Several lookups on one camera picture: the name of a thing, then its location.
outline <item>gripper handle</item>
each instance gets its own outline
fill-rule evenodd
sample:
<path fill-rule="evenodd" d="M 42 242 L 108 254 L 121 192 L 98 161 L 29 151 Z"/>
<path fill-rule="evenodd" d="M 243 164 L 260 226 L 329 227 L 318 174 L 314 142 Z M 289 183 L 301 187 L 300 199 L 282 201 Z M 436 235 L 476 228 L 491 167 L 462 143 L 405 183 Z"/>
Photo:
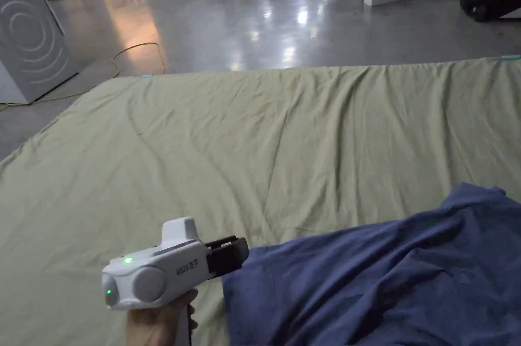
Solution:
<path fill-rule="evenodd" d="M 192 331 L 190 328 L 190 310 L 187 305 L 179 314 L 175 346 L 192 346 Z"/>

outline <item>wheel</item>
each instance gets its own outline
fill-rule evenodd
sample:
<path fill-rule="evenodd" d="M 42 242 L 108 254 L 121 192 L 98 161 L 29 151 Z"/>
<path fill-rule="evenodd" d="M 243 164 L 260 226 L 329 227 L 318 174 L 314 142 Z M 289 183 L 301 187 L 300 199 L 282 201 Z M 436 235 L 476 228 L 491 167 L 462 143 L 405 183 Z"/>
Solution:
<path fill-rule="evenodd" d="M 488 20 L 488 7 L 484 3 L 478 4 L 472 9 L 472 14 L 476 21 L 484 22 Z"/>

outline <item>blue cloth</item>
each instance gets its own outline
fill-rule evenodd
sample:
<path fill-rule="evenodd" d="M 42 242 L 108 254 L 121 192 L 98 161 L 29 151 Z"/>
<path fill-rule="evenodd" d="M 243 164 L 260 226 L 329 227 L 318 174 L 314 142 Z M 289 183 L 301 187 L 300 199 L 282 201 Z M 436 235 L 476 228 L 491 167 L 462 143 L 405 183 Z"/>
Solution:
<path fill-rule="evenodd" d="M 251 250 L 222 279 L 236 345 L 520 345 L 521 206 L 459 186 L 405 220 Z"/>

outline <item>yellow cable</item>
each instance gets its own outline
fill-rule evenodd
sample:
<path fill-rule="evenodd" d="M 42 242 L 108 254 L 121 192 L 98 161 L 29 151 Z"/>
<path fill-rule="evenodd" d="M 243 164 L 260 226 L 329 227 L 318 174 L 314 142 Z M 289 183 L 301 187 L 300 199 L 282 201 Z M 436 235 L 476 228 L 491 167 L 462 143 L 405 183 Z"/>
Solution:
<path fill-rule="evenodd" d="M 130 46 L 130 47 L 127 47 L 126 49 L 123 49 L 122 51 L 119 51 L 114 57 L 112 57 L 110 59 L 110 62 L 116 67 L 116 69 L 118 70 L 116 72 L 116 74 L 112 77 L 112 79 L 114 79 L 115 77 L 118 76 L 119 73 L 121 73 L 121 68 L 114 62 L 114 59 L 119 56 L 120 54 L 124 53 L 125 51 L 127 50 L 130 50 L 130 49 L 133 49 L 134 47 L 137 47 L 137 46 L 144 46 L 144 45 L 156 45 L 157 46 L 157 52 L 159 53 L 159 58 L 161 58 L 161 63 L 162 63 L 162 66 L 163 66 L 163 72 L 162 74 L 165 74 L 165 59 L 163 58 L 162 56 L 162 53 L 161 53 L 161 47 L 159 46 L 158 43 L 156 42 L 143 42 L 143 43 L 138 43 L 137 45 L 133 45 L 133 46 Z M 31 106 L 31 105 L 34 105 L 34 104 L 37 104 L 37 103 L 43 103 L 43 102 L 51 102 L 51 101 L 57 101 L 57 100 L 60 100 L 60 99 L 66 99 L 66 98 L 72 98 L 72 97 L 77 97 L 78 95 L 83 95 L 84 93 L 87 93 L 88 91 L 83 91 L 83 92 L 78 92 L 77 94 L 72 94 L 72 95 L 66 95 L 65 97 L 59 97 L 59 98 L 52 98 L 52 99 L 45 99 L 43 101 L 37 101 L 37 102 L 33 102 L 33 103 L 30 103 L 30 104 L 14 104 L 14 103 L 5 103 L 4 104 L 4 108 L 0 108 L 0 111 L 4 111 L 7 107 L 9 106 L 12 106 L 12 107 L 18 107 L 18 106 Z"/>

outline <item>hand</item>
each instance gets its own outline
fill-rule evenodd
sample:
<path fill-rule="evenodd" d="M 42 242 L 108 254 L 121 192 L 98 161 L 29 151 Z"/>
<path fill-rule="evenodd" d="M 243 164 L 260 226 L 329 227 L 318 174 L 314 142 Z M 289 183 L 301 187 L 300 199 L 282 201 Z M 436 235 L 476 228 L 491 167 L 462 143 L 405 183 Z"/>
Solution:
<path fill-rule="evenodd" d="M 192 289 L 168 305 L 130 310 L 127 317 L 127 346 L 173 346 L 179 315 L 185 314 L 184 308 L 196 297 L 197 290 Z M 194 308 L 190 305 L 189 309 L 192 315 Z M 190 322 L 190 329 L 197 327 L 197 322 Z"/>

